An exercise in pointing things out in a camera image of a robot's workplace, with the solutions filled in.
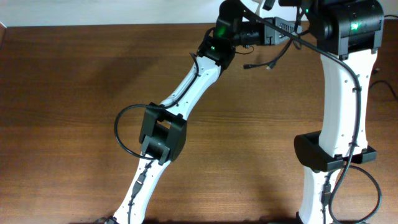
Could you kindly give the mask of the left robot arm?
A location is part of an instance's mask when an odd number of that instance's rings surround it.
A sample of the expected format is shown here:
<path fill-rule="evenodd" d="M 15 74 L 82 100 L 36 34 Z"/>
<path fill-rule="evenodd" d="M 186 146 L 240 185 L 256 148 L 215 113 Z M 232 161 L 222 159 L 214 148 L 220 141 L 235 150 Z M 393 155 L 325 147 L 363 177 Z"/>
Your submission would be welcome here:
<path fill-rule="evenodd" d="M 208 29 L 193 65 L 179 86 L 159 105 L 130 105 L 122 109 L 114 121 L 116 142 L 138 158 L 136 174 L 127 194 L 107 223 L 142 223 L 149 200 L 167 166 L 175 161 L 187 138 L 187 120 L 204 92 L 229 67 L 237 46 L 270 45 L 265 36 L 266 25 L 241 1 L 224 1 L 216 25 Z M 132 151 L 119 137 L 119 122 L 129 110 L 143 108 L 144 118 L 139 135 L 141 149 Z"/>

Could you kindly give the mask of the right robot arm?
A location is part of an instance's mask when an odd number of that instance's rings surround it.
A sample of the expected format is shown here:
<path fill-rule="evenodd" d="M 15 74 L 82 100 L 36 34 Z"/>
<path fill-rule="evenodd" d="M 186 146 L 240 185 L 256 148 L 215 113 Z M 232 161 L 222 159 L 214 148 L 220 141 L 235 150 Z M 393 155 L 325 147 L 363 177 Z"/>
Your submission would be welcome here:
<path fill-rule="evenodd" d="M 297 6 L 316 38 L 325 78 L 320 131 L 296 136 L 294 149 L 304 168 L 300 223 L 336 223 L 332 203 L 348 167 L 376 158 L 366 139 L 369 79 L 381 46 L 384 12 L 380 2 L 281 1 Z"/>

